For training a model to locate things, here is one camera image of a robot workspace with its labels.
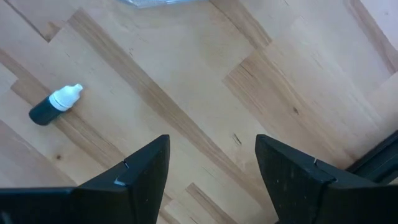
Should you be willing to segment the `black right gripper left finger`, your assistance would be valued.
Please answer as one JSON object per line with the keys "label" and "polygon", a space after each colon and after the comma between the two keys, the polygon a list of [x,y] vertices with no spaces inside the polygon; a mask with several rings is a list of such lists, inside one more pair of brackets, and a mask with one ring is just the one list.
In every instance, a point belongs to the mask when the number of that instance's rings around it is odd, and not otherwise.
{"label": "black right gripper left finger", "polygon": [[156,223],[169,160],[164,134],[77,187],[1,189],[1,223]]}

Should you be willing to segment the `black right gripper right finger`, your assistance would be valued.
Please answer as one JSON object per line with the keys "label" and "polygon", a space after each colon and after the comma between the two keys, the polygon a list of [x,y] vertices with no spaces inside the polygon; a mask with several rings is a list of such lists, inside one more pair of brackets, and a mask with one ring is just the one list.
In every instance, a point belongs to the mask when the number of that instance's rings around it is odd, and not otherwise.
{"label": "black right gripper right finger", "polygon": [[397,223],[397,135],[341,170],[265,134],[255,153],[279,223]]}

